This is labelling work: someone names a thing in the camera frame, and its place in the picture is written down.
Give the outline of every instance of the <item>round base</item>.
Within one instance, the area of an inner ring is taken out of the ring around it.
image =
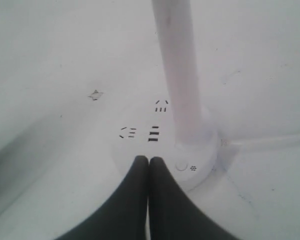
[[[170,101],[154,97],[128,108],[118,116],[111,146],[112,158],[125,175],[134,158],[161,157],[184,191],[200,184],[211,172],[220,146],[217,128],[209,110],[202,109],[204,127],[210,134],[200,147],[176,145]]]

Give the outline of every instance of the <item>white floor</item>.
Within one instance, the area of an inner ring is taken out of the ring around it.
[[[300,0],[193,0],[192,11],[220,135],[297,132]],[[52,240],[95,211],[123,178],[113,121],[165,93],[163,80],[150,0],[0,0],[0,240]],[[189,197],[244,240],[300,240],[300,143],[223,148]]]

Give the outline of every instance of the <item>white cylindrical post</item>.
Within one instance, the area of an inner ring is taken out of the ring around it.
[[[190,0],[152,0],[152,6],[176,142],[183,146],[201,145],[207,131],[201,113]]]

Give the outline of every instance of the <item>white pole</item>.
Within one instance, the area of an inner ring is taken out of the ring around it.
[[[152,0],[152,6],[176,143],[199,146],[207,136],[201,114],[190,0]]]

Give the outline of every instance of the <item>small button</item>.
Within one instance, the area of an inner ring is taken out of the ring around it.
[[[181,161],[178,161],[176,164],[175,164],[175,168],[178,170],[178,171],[184,171],[186,170],[188,167],[188,163],[184,160],[181,160]]]

